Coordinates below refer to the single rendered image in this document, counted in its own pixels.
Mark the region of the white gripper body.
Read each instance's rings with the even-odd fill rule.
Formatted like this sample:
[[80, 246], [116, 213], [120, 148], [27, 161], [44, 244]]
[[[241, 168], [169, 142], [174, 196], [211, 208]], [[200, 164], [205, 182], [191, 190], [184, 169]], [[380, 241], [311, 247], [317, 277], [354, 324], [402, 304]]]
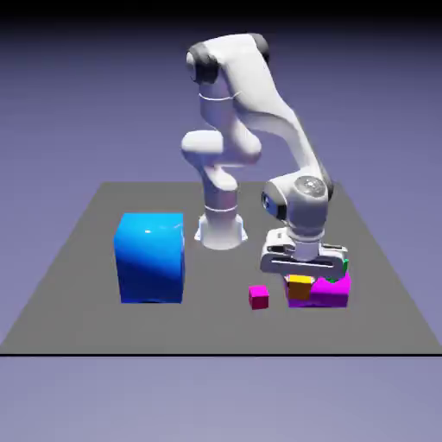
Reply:
[[264, 273], [278, 275], [342, 276], [343, 262], [348, 258], [348, 250], [343, 246], [319, 244], [319, 255], [310, 261], [300, 261], [293, 257], [292, 250], [284, 245], [264, 246], [260, 269]]

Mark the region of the small orange cube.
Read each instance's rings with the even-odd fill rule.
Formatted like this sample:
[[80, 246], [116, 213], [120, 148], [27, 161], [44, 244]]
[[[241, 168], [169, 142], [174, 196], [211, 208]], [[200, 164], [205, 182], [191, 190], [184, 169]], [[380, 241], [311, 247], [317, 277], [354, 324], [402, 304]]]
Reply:
[[306, 275], [289, 275], [287, 277], [287, 297], [290, 300], [308, 300], [314, 279]]

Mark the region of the small green cube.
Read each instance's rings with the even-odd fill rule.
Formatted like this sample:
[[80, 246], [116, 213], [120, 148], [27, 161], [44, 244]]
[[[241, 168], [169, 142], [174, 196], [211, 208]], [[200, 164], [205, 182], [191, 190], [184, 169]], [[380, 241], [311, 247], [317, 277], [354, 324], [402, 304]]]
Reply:
[[325, 278], [327, 281], [329, 281], [330, 283], [335, 283], [335, 282], [337, 282], [337, 281], [340, 281], [341, 279], [343, 279], [344, 277], [345, 277], [345, 275], [346, 275], [346, 273], [347, 273], [347, 269], [348, 269], [348, 265], [349, 265], [349, 259], [348, 258], [346, 258], [346, 259], [344, 259], [344, 262], [343, 262], [343, 275], [340, 277], [340, 278], [331, 278], [331, 277], [327, 277], [327, 278]]

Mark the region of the small pink cube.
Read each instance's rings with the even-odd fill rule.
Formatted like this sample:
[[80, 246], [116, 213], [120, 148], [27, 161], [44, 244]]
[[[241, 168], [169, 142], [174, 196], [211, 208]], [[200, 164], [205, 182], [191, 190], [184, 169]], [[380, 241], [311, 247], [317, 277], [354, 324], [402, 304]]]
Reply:
[[252, 310], [268, 308], [269, 293], [264, 285], [249, 286], [249, 305]]

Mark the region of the large magenta box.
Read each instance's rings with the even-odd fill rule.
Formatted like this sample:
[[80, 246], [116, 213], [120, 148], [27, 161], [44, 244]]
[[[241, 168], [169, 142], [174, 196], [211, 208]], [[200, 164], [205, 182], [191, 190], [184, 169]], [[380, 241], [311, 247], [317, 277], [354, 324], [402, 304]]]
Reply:
[[287, 297], [287, 277], [283, 277], [285, 295], [288, 306], [291, 308], [308, 308], [308, 307], [327, 307], [327, 308], [346, 308], [349, 294], [351, 279], [349, 272], [345, 277], [335, 283], [330, 283], [325, 278], [313, 278], [310, 298], [308, 300], [290, 300]]

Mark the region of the large blue box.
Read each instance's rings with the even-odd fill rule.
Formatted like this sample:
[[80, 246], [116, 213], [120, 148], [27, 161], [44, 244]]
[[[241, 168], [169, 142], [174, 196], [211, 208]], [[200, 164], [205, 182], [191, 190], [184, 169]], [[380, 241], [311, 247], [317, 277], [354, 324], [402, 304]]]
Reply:
[[122, 303], [182, 302], [185, 285], [182, 213], [126, 212], [113, 245]]

